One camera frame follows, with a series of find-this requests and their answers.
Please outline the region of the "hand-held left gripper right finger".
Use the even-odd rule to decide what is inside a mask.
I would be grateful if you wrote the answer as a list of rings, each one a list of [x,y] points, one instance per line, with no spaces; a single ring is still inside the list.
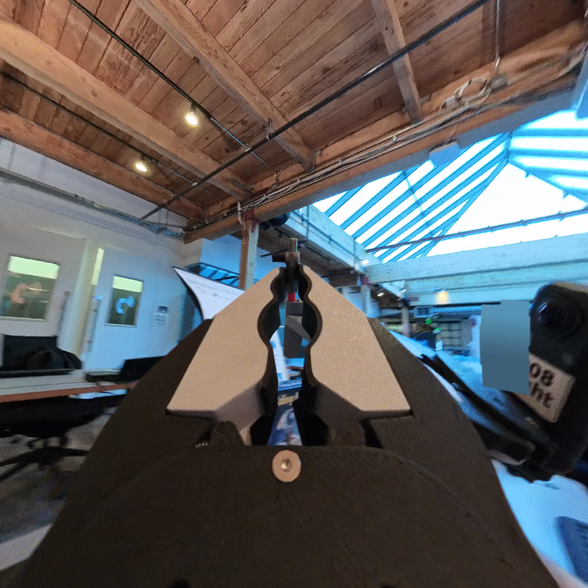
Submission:
[[[302,326],[310,336],[298,427],[303,445],[373,419],[410,415],[410,404],[369,317],[314,271],[299,270]]]

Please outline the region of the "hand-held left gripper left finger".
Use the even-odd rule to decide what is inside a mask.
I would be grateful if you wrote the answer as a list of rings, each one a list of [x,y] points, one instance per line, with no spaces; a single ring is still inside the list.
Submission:
[[[279,269],[272,269],[211,319],[167,405],[170,414],[232,422],[251,445],[251,426],[266,412],[262,382],[275,373],[270,338],[279,326],[279,313],[268,315],[262,330],[259,320],[274,303],[271,285],[278,275]]]

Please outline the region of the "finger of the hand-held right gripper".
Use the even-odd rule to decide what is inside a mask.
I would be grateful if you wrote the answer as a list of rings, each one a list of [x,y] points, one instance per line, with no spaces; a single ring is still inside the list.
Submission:
[[[304,358],[311,341],[310,335],[302,325],[301,316],[286,316],[283,333],[283,351],[287,359]]]

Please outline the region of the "grey connector red-tipped axle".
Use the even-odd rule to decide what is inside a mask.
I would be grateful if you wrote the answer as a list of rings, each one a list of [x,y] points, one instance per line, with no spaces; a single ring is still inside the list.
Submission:
[[[271,258],[274,263],[284,264],[282,282],[285,293],[285,301],[287,303],[296,302],[300,270],[298,239],[289,238],[287,249],[272,253]]]

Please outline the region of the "long office desk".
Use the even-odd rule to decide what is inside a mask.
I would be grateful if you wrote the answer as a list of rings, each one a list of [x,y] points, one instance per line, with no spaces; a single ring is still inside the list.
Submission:
[[[83,371],[72,371],[69,374],[61,375],[1,378],[1,403],[129,390],[137,382],[137,380],[89,382]]]

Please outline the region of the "white instruction sheet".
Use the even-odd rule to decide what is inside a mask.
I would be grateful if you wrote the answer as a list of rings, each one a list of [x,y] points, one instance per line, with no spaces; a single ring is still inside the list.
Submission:
[[[174,267],[173,270],[203,320],[212,319],[243,293],[241,289],[190,273],[185,269]]]

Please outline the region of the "blue robot kit box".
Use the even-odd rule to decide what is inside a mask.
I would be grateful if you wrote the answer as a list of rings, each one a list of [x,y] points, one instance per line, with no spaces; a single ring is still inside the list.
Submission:
[[[268,440],[271,446],[301,446],[295,413],[291,404],[284,404],[277,408],[276,419]]]

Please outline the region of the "glass skylight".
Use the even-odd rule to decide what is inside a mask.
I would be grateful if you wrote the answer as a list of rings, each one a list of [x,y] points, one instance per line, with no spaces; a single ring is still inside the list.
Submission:
[[[587,119],[561,111],[314,207],[383,263],[587,233]]]

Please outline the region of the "black bag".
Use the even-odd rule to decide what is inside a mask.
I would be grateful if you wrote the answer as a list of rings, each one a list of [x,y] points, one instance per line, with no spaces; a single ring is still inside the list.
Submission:
[[[58,337],[4,334],[1,372],[76,371],[81,360],[72,352],[58,347]]]

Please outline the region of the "black ceiling pipe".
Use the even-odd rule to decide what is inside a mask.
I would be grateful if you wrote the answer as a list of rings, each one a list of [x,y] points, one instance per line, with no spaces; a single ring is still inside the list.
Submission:
[[[139,220],[140,223],[144,224],[146,222],[146,220],[148,218],[150,218],[152,215],[156,214],[160,210],[168,209],[172,203],[176,202],[181,197],[188,194],[191,190],[193,190],[197,187],[201,187],[201,185],[203,185],[205,182],[208,182],[209,180],[215,178],[222,171],[227,170],[232,165],[236,164],[237,162],[239,162],[240,160],[242,160],[246,156],[254,154],[257,149],[261,148],[262,146],[265,146],[270,141],[281,137],[286,131],[293,129],[297,124],[308,119],[310,116],[317,113],[322,108],[331,104],[335,100],[339,99],[340,97],[342,97],[346,93],[350,92],[351,90],[353,90],[354,88],[356,88],[360,84],[366,82],[367,80],[374,77],[375,75],[377,75],[381,71],[386,70],[386,68],[393,66],[395,63],[400,61],[401,58],[407,56],[410,52],[412,52],[416,48],[419,48],[422,45],[424,45],[426,42],[432,40],[439,33],[445,31],[447,28],[458,23],[460,20],[467,17],[472,12],[478,10],[486,3],[487,3],[487,1],[472,1],[472,2],[470,2],[464,8],[462,8],[460,11],[457,11],[456,13],[451,15],[449,18],[445,19],[441,23],[439,23],[436,26],[434,26],[433,28],[431,28],[426,33],[423,33],[420,37],[418,37],[413,42],[405,45],[403,48],[398,49],[396,52],[394,52],[392,55],[390,55],[386,60],[380,62],[379,64],[375,65],[371,69],[365,71],[362,75],[354,78],[352,81],[350,81],[346,85],[342,86],[341,89],[331,93],[326,98],[320,100],[318,103],[316,103],[312,107],[306,109],[301,114],[299,114],[298,116],[296,116],[292,120],[288,121],[287,123],[285,123],[281,127],[268,133],[265,138],[261,139],[260,141],[258,141],[255,144],[253,144],[250,148],[247,148],[243,153],[240,153],[239,155],[230,159],[225,164],[219,165],[216,169],[214,169],[214,171],[205,175],[201,180],[198,180],[197,182],[192,183],[185,190],[175,194],[174,196],[172,196],[172,198],[165,201],[163,204],[157,205],[154,209],[150,210],[146,215],[144,215],[143,217],[140,217],[140,220]]]

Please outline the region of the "wooden post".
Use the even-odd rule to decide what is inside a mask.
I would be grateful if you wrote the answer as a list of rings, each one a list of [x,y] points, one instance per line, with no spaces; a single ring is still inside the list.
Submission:
[[[242,224],[240,248],[239,288],[241,290],[247,290],[254,284],[258,241],[259,224],[253,218],[246,219]]]

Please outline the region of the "wall window phone icon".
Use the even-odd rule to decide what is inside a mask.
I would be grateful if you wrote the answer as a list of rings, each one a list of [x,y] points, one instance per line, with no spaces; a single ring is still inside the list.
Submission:
[[[106,325],[136,327],[143,293],[143,281],[114,275]]]

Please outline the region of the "wall window striped icon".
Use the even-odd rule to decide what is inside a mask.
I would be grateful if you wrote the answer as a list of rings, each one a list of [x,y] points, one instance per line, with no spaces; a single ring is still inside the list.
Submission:
[[[1,288],[1,318],[45,321],[60,270],[59,263],[10,255]]]

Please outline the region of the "white wireless access point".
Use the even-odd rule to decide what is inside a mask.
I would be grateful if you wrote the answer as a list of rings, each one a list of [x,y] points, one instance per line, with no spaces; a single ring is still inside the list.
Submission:
[[[458,141],[445,142],[429,151],[429,160],[434,166],[447,166],[461,154]]]

